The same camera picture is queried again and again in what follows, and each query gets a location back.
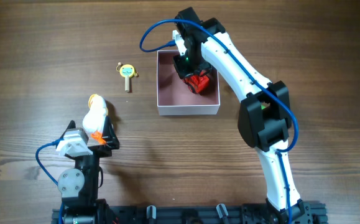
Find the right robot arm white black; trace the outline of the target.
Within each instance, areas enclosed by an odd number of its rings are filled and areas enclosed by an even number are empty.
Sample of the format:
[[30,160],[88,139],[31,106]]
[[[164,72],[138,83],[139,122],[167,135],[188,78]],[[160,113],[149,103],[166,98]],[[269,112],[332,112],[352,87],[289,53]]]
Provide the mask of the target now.
[[238,130],[259,155],[267,184],[267,206],[273,223],[294,223],[305,210],[296,189],[288,153],[298,139],[298,123],[290,109],[288,88],[262,76],[234,46],[215,18],[202,21],[193,8],[180,11],[173,42],[178,76],[191,91],[206,88],[216,69],[236,94],[240,106]]

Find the red toy fire truck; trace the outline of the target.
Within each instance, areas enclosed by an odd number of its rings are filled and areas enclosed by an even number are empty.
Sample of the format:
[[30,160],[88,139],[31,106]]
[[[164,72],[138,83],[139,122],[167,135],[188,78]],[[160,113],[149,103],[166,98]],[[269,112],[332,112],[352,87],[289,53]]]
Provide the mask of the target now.
[[202,70],[198,75],[190,75],[183,79],[188,89],[194,93],[199,94],[207,89],[210,85],[209,71]]

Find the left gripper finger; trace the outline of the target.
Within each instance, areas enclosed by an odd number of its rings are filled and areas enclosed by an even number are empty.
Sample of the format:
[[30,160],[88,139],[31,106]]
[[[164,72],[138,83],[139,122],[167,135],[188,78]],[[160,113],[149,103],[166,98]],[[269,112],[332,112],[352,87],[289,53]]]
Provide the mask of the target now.
[[74,120],[71,120],[67,126],[67,128],[64,130],[64,132],[62,133],[62,135],[59,137],[59,140],[62,140],[65,133],[69,130],[69,129],[74,129],[76,128],[76,123],[74,122]]
[[114,127],[109,116],[106,116],[104,120],[102,140],[105,141],[105,145],[107,146],[118,145],[118,138],[114,132]]

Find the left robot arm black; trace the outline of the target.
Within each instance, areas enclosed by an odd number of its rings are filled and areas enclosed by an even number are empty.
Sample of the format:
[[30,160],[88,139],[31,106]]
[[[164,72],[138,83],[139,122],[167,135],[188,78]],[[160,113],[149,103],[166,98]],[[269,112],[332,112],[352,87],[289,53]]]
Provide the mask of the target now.
[[112,150],[120,147],[108,116],[104,118],[102,140],[104,144],[88,146],[85,130],[77,128],[74,121],[70,121],[61,135],[57,149],[75,161],[75,165],[58,178],[62,207],[53,211],[52,223],[119,223],[119,217],[106,200],[98,198],[98,189],[103,184],[99,160],[111,157]]

